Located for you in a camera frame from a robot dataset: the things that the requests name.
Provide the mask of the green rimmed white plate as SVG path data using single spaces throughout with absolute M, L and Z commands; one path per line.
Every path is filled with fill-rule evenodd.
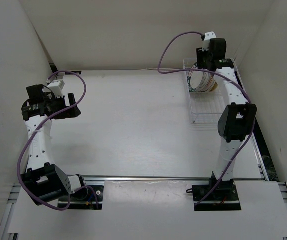
M 190 93 L 198 93 L 201 91 L 201 83 L 203 80 L 203 72 L 198 71 L 198 63 L 196 62 L 188 72 L 187 85 Z

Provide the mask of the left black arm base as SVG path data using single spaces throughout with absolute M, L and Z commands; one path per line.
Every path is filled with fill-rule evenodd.
M 103 209 L 104 183 L 87 183 L 90 188 L 84 188 L 73 194 L 68 210 L 100 211 Z

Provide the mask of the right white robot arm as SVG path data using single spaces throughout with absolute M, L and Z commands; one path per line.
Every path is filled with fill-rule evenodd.
M 208 195 L 219 200 L 232 190 L 235 159 L 253 133 L 257 107 L 239 85 L 233 61 L 226 58 L 226 40 L 210 32 L 202 41 L 203 46 L 196 50 L 197 68 L 213 76 L 225 104 L 217 125 L 219 157 L 208 187 Z

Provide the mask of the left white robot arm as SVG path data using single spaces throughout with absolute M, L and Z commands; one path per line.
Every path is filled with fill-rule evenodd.
M 49 203 L 64 196 L 83 200 L 88 196 L 84 178 L 77 174 L 68 176 L 56 164 L 52 154 L 51 128 L 53 114 L 56 120 L 72 119 L 81 115 L 75 106 L 73 93 L 68 94 L 69 110 L 63 93 L 64 83 L 56 80 L 47 85 L 27 87 L 28 100 L 21 107 L 28 136 L 28 163 L 26 171 L 20 174 L 24 187 L 31 193 L 36 205 Z

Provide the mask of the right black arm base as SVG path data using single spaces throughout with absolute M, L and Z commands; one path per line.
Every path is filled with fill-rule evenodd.
M 206 185 L 192 185 L 186 190 L 187 194 L 192 194 L 195 212 L 228 212 L 241 211 L 242 207 L 233 180 L 221 181 L 218 187 L 201 203 L 198 203 L 212 189 L 215 183 Z

